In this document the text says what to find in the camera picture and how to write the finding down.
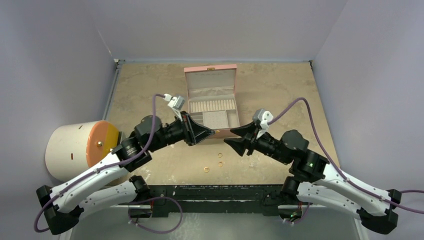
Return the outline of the pink jewelry box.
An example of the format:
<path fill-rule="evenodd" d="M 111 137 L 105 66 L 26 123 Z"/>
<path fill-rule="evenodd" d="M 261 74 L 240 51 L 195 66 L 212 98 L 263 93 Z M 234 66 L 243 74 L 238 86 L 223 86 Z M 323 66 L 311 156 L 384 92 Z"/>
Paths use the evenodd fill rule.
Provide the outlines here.
<path fill-rule="evenodd" d="M 214 138 L 233 137 L 240 126 L 236 102 L 236 64 L 185 67 L 188 112 L 197 123 L 215 131 Z"/>

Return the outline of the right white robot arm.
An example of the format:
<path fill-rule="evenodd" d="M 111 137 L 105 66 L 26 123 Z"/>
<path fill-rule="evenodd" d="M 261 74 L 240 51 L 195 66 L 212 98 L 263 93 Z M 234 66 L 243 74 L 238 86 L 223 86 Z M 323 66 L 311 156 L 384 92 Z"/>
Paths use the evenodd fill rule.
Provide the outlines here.
<path fill-rule="evenodd" d="M 292 175 L 285 179 L 280 191 L 284 202 L 332 208 L 360 220 L 362 226 L 378 234 L 387 235 L 397 227 L 399 216 L 394 209 L 402 198 L 398 190 L 383 190 L 362 181 L 351 184 L 355 177 L 339 173 L 326 157 L 310 150 L 309 141 L 297 130 L 286 131 L 280 139 L 268 132 L 259 136 L 253 122 L 230 131 L 236 136 L 223 141 L 238 155 L 257 151 L 290 165 Z"/>

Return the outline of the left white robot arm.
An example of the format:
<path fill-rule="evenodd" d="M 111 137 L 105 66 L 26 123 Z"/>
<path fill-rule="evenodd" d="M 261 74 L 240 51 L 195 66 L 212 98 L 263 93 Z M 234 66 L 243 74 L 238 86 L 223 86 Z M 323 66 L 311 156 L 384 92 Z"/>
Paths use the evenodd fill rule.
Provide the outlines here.
<path fill-rule="evenodd" d="M 134 175 L 115 187 L 107 188 L 106 184 L 148 163 L 152 152 L 179 141 L 195 146 L 215 133 L 195 122 L 186 111 L 181 111 L 172 123 L 162 124 L 154 114 L 144 117 L 128 138 L 94 166 L 65 183 L 55 187 L 43 185 L 36 190 L 41 209 L 35 217 L 34 230 L 59 235 L 103 208 L 160 200 L 162 196 L 152 195 L 141 176 Z"/>

